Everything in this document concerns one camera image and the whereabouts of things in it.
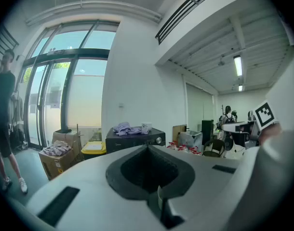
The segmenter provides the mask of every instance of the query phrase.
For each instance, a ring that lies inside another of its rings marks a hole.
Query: black shorts
[[[8,157],[12,153],[10,148],[8,125],[0,126],[0,152],[3,157]]]

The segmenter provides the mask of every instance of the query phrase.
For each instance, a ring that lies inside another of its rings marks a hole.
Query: chair
[[[206,147],[213,144],[211,151],[205,151]],[[225,143],[222,140],[210,140],[204,144],[203,156],[220,157],[225,149]]]

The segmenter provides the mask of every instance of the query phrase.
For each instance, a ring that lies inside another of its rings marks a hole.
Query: fluorescent light
[[[241,56],[235,56],[234,61],[237,70],[237,76],[242,76]]]

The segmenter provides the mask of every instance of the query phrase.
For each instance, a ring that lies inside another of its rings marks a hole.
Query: black slot
[[[66,209],[72,203],[75,196],[80,190],[73,187],[64,188],[41,213],[38,217],[51,226],[55,226]]]
[[[222,166],[222,165],[215,165],[213,166],[213,169],[215,170],[219,170],[225,173],[229,173],[229,174],[234,174],[236,169],[233,167],[227,167],[227,166]]]

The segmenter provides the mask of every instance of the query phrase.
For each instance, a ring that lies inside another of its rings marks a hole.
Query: white sneaker
[[[27,193],[28,188],[27,188],[25,180],[23,178],[20,178],[20,179],[18,179],[18,182],[20,183],[22,192]]]
[[[3,180],[2,190],[7,191],[8,188],[10,187],[11,183],[12,182],[11,182],[11,179],[9,177],[8,177],[7,180]]]

